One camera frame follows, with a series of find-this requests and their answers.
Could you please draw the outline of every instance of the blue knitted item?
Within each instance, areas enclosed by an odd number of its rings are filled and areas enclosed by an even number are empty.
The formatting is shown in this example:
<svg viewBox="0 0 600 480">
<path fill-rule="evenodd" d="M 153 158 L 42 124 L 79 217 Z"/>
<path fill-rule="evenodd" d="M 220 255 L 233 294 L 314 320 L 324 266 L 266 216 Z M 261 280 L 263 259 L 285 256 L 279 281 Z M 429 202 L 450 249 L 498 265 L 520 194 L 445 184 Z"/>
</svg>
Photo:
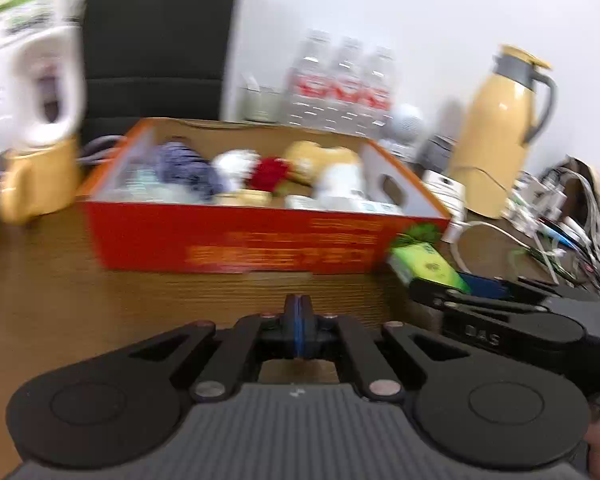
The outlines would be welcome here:
<svg viewBox="0 0 600 480">
<path fill-rule="evenodd" d="M 158 147 L 155 171 L 161 182 L 183 184 L 208 199 L 222 193 L 216 170 L 179 140 L 170 140 Z"/>
</svg>

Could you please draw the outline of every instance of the red box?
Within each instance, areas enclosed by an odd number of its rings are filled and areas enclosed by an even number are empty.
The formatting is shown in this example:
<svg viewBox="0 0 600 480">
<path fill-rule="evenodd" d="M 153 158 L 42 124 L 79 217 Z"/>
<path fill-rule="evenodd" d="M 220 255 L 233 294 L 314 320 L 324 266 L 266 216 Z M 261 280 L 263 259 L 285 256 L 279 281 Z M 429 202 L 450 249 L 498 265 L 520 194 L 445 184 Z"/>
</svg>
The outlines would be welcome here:
<svg viewBox="0 0 600 480">
<path fill-rule="evenodd" d="M 296 140 L 312 140 L 327 148 L 344 146 L 356 151 L 364 163 L 370 199 L 397 203 L 406 216 L 291 210 L 282 208 L 280 201 L 271 208 L 256 208 L 99 199 L 103 190 L 115 186 L 134 156 L 170 137 L 187 137 L 209 160 L 230 149 L 280 156 Z M 292 186 L 294 194 L 311 193 L 310 187 Z M 372 140 L 215 121 L 139 121 L 120 143 L 115 158 L 94 170 L 79 194 L 95 250 L 109 269 L 367 272 L 384 260 L 398 233 L 417 225 L 418 231 L 433 236 L 443 233 L 450 220 L 449 212 L 417 176 Z"/>
</svg>

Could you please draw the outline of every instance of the green packet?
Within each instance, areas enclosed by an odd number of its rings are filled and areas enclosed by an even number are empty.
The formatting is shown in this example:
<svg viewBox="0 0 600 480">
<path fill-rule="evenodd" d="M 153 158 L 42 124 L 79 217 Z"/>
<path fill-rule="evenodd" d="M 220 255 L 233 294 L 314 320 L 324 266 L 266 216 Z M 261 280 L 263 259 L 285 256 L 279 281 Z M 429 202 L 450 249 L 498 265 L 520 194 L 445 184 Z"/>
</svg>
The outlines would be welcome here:
<svg viewBox="0 0 600 480">
<path fill-rule="evenodd" d="M 387 262 L 405 285 L 413 278 L 421 278 L 471 292 L 456 270 L 426 242 L 391 249 Z"/>
</svg>

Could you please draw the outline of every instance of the screw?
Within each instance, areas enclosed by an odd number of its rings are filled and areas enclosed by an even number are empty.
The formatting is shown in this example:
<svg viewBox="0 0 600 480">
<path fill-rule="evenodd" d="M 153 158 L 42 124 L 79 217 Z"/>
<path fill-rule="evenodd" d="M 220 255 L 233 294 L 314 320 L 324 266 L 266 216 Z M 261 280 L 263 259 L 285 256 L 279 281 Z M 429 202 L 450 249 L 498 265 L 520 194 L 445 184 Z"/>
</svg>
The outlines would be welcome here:
<svg viewBox="0 0 600 480">
<path fill-rule="evenodd" d="M 400 386 L 400 383 L 392 381 L 391 379 L 378 379 L 369 385 L 369 389 L 374 395 L 391 397 L 400 393 L 402 387 Z"/>
<path fill-rule="evenodd" d="M 219 397 L 226 391 L 224 384 L 218 381 L 202 381 L 196 385 L 196 395 L 199 397 Z"/>
</svg>

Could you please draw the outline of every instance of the yellow thermos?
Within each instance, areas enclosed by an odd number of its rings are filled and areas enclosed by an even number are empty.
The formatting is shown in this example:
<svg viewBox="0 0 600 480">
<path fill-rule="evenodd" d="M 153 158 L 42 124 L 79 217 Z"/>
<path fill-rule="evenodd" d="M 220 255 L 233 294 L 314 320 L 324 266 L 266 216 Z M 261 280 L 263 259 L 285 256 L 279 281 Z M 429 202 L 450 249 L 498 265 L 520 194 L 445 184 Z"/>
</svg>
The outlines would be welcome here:
<svg viewBox="0 0 600 480">
<path fill-rule="evenodd" d="M 528 52 L 504 45 L 493 74 L 478 90 L 466 115 L 448 175 L 464 184 L 467 209 L 480 215 L 500 217 L 529 143 L 546 126 L 554 109 L 555 84 L 538 72 L 538 67 L 550 68 Z M 538 121 L 535 81 L 550 90 Z"/>
</svg>

